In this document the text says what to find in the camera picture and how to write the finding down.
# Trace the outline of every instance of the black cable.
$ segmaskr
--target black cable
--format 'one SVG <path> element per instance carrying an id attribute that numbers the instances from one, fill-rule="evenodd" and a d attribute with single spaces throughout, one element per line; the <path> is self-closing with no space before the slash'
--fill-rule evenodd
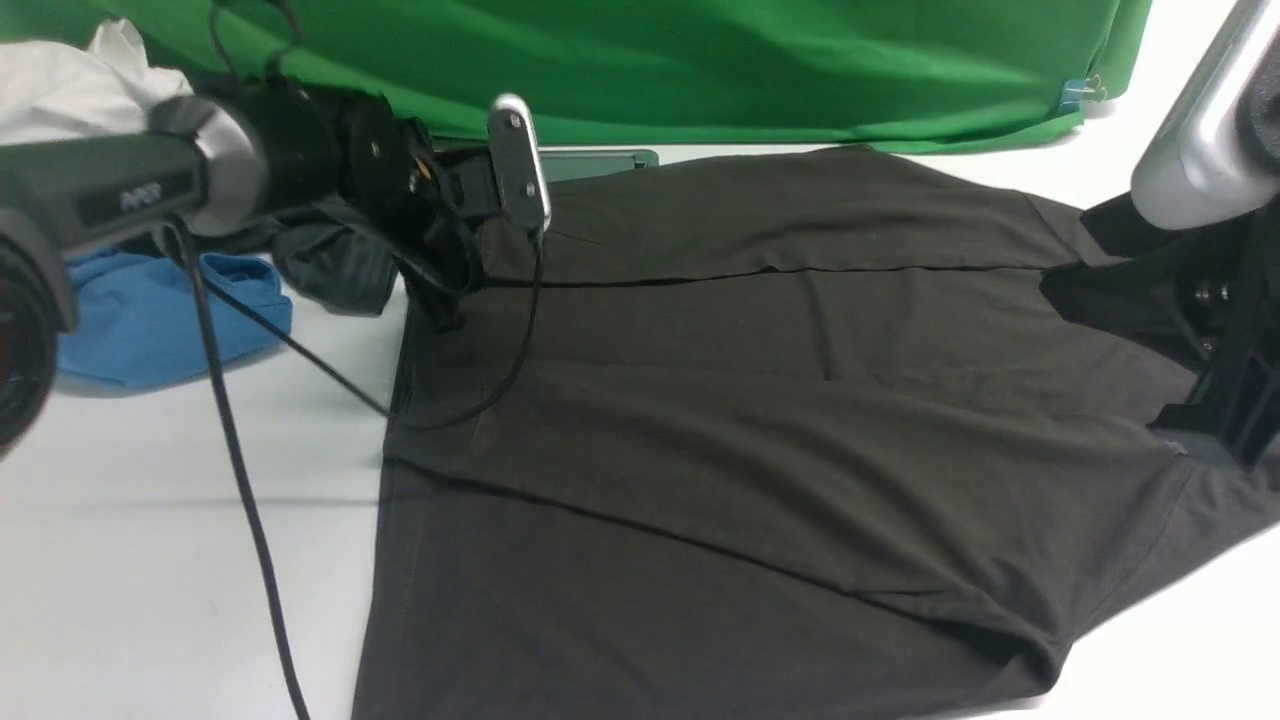
<path id="1" fill-rule="evenodd" d="M 233 81 L 239 82 L 239 76 L 236 74 L 236 65 L 232 63 L 232 56 L 227 53 L 227 47 L 223 46 L 223 38 L 218 36 L 218 18 L 223 13 L 223 1 L 214 0 L 214 4 L 209 8 L 209 42 L 214 46 L 214 53 L 218 59 L 221 60 L 223 67 L 227 68 L 227 74 L 232 77 Z"/>
<path id="2" fill-rule="evenodd" d="M 370 397 L 369 393 L 366 393 L 365 391 L 362 391 L 358 387 L 356 387 L 355 383 L 352 383 L 347 378 L 342 377 L 342 373 L 339 373 L 338 370 L 333 369 L 332 365 L 329 365 L 328 363 L 325 363 L 324 360 L 321 360 L 320 357 L 317 357 L 314 352 L 311 352 L 306 347 L 302 347 L 302 345 L 298 343 L 298 341 L 296 341 L 292 337 L 289 337 L 288 333 L 285 333 L 280 328 L 273 325 L 271 322 L 268 320 L 266 318 L 264 318 L 257 310 L 253 310 L 248 305 L 244 305 L 239 300 L 236 300 L 234 297 L 232 297 L 232 295 L 229 292 L 227 292 L 225 290 L 218 287 L 214 283 L 209 283 L 205 287 L 209 290 L 209 292 L 214 293 L 214 297 L 218 297 L 223 302 L 230 305 L 232 309 L 234 309 L 237 313 L 239 313 L 241 315 L 244 315 L 250 320 L 253 320 L 253 323 L 256 323 L 260 328 L 262 328 L 264 331 L 271 333 L 273 336 L 276 337 L 276 340 L 279 340 L 284 345 L 287 345 L 287 346 L 292 347 L 293 350 L 296 350 L 298 352 L 298 355 L 302 355 L 303 357 L 306 357 L 307 360 L 310 360 L 312 365 L 315 365 L 316 368 L 320 368 L 324 372 L 324 374 L 329 375 L 338 384 L 340 384 L 342 387 L 347 388 L 347 392 L 349 392 L 351 395 L 355 395 L 357 398 L 360 398 L 360 401 L 364 402 L 365 405 L 367 405 L 374 413 L 378 413 L 383 418 L 389 418 L 390 416 L 390 414 L 392 414 L 390 410 L 388 410 L 380 402 L 378 402 L 376 400 L 374 400 L 372 397 Z"/>
<path id="3" fill-rule="evenodd" d="M 531 243 L 534 246 L 534 279 L 532 283 L 530 283 L 529 286 L 530 287 L 529 320 L 525 325 L 525 337 L 520 341 L 520 350 L 516 351 L 516 360 L 511 364 L 511 370 L 507 372 L 507 377 L 504 377 L 502 382 L 498 383 L 498 387 L 494 388 L 492 393 L 489 393 L 489 397 L 484 398 L 479 405 L 467 410 L 466 413 L 461 413 L 458 415 L 453 415 L 451 418 L 445 418 L 444 420 L 438 420 L 435 423 L 430 423 L 426 425 L 420 425 L 415 423 L 412 425 L 413 429 L 440 430 L 461 423 L 466 423 L 467 420 L 480 415 L 485 410 L 489 410 L 490 407 L 497 405 L 498 401 L 502 400 L 504 395 L 507 395 L 507 391 L 509 391 L 512 386 L 516 384 L 516 379 L 520 377 L 520 372 L 525 368 L 525 360 L 529 359 L 529 348 L 530 345 L 532 345 L 534 340 L 534 324 L 535 324 L 534 322 L 538 318 L 538 297 L 541 295 L 543 290 L 543 264 L 545 259 L 545 249 L 543 246 L 541 234 L 531 238 Z"/>
<path id="4" fill-rule="evenodd" d="M 310 720 L 306 701 L 302 698 L 302 688 L 298 685 L 298 675 L 293 667 L 293 655 L 289 651 L 289 635 L 284 629 L 284 611 L 280 607 L 280 588 L 275 582 L 275 566 L 271 564 L 271 551 L 266 544 L 266 533 L 262 530 L 262 519 L 257 514 L 257 501 L 253 500 L 253 488 L 248 483 L 248 470 L 244 468 L 244 455 L 241 451 L 239 436 L 236 433 L 236 419 L 232 415 L 230 400 L 227 396 L 227 382 L 223 377 L 223 361 L 218 352 L 218 338 L 214 336 L 214 320 L 209 309 L 209 295 L 205 292 L 204 277 L 200 272 L 200 255 L 196 251 L 196 241 L 186 225 L 178 223 L 174 227 L 178 234 L 182 264 L 191 281 L 192 295 L 196 299 L 196 318 L 200 320 L 200 336 L 205 345 L 205 359 L 209 363 L 209 380 L 214 388 L 214 400 L 218 404 L 218 416 L 223 424 L 223 434 L 227 437 L 227 452 L 230 455 L 232 470 L 236 473 L 236 487 L 239 491 L 241 503 L 244 506 L 244 518 L 248 520 L 250 533 L 253 536 L 253 550 L 257 552 L 257 564 L 262 570 L 262 585 L 266 589 L 268 612 L 271 615 L 271 632 L 275 634 L 275 650 L 280 656 L 280 670 L 284 674 L 284 685 L 288 688 L 289 700 L 293 702 L 293 711 L 298 720 Z"/>

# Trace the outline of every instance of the green backdrop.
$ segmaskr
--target green backdrop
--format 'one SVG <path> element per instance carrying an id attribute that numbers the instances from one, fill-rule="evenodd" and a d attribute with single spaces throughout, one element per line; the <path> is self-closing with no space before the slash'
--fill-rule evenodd
<path id="1" fill-rule="evenodd" d="M 1082 122 L 1062 83 L 1124 92 L 1151 0 L 292 0 L 285 69 L 376 90 L 480 137 L 504 91 L 544 143 L 847 142 L 905 152 L 1047 142 Z M 218 67 L 209 0 L 12 0 L 0 38 L 83 45 L 125 17 L 155 61 Z M 287 37 L 265 0 L 219 23 L 237 65 Z"/>

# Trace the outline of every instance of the t-shirt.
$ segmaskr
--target t-shirt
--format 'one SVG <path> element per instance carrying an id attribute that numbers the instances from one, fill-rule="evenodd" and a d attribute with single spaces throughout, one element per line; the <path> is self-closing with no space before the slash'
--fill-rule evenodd
<path id="1" fill-rule="evenodd" d="M 888 720 L 1050 691 L 1076 638 L 1280 519 L 1276 457 L 1147 428 L 1194 375 L 1064 322 L 1079 211 L 867 149 L 552 188 L 411 311 L 357 720 Z"/>

